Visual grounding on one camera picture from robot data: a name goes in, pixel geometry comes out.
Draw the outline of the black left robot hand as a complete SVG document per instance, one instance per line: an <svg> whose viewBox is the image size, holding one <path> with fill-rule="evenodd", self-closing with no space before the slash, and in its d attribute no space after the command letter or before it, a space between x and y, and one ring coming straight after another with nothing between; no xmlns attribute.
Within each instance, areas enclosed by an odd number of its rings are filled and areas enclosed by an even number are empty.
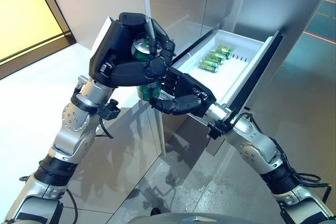
<svg viewBox="0 0 336 224"><path fill-rule="evenodd" d="M131 47L138 35L149 39L150 59L133 58ZM175 43L155 19L123 12L112 20L89 62L89 76L104 86L142 86L163 78L172 63Z"/></svg>

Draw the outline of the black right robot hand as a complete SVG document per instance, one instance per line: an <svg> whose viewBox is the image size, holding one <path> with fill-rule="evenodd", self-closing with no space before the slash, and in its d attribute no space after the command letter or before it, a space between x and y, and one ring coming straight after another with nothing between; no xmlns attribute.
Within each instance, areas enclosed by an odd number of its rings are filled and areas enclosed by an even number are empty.
<svg viewBox="0 0 336 224"><path fill-rule="evenodd" d="M203 117L209 107L216 102L212 91L187 73L169 67L163 83L163 91L173 99L152 98L153 108L172 115L191 113Z"/></svg>

